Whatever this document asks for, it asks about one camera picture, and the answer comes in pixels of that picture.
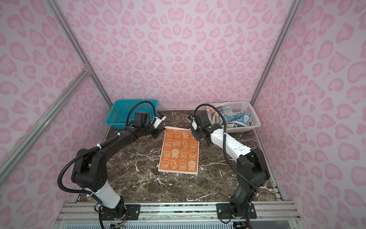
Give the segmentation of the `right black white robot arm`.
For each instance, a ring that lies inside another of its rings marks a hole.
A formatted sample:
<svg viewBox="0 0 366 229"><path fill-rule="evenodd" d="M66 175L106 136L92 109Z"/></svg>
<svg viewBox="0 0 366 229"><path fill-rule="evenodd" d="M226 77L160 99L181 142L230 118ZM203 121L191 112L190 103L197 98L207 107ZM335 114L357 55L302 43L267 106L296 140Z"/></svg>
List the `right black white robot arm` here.
<svg viewBox="0 0 366 229"><path fill-rule="evenodd" d="M190 129L198 141L219 146L229 167L236 173L238 187L229 203L216 204L219 220L230 221L233 218L256 218L252 201L260 192L260 187L269 179L270 174L263 152L241 144L227 132L227 123L211 123L204 114L192 114L188 117Z"/></svg>

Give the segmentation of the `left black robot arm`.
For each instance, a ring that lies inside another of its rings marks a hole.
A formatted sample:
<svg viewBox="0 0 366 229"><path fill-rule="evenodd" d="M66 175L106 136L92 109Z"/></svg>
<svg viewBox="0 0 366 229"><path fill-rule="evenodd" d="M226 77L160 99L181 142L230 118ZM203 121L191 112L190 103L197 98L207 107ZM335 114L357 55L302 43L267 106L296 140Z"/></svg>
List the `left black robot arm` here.
<svg viewBox="0 0 366 229"><path fill-rule="evenodd" d="M90 153L86 149L77 153L79 158L73 164L71 180L99 203L101 218L112 220L126 216L123 197L108 183L107 162L140 137L151 135L157 138L164 131L163 127L159 127L166 119L164 114L158 112L152 121L148 120L148 116L146 112L136 112L134 120L119 130L110 143L105 142Z"/></svg>

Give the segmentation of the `orange bunny towel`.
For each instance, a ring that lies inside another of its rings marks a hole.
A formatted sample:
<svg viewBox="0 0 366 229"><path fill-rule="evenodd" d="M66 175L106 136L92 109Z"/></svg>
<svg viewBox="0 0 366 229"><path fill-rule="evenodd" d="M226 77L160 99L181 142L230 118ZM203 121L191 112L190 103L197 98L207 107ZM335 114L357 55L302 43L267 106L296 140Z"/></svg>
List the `orange bunny towel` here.
<svg viewBox="0 0 366 229"><path fill-rule="evenodd" d="M198 174L199 142L189 129L166 127L159 172Z"/></svg>

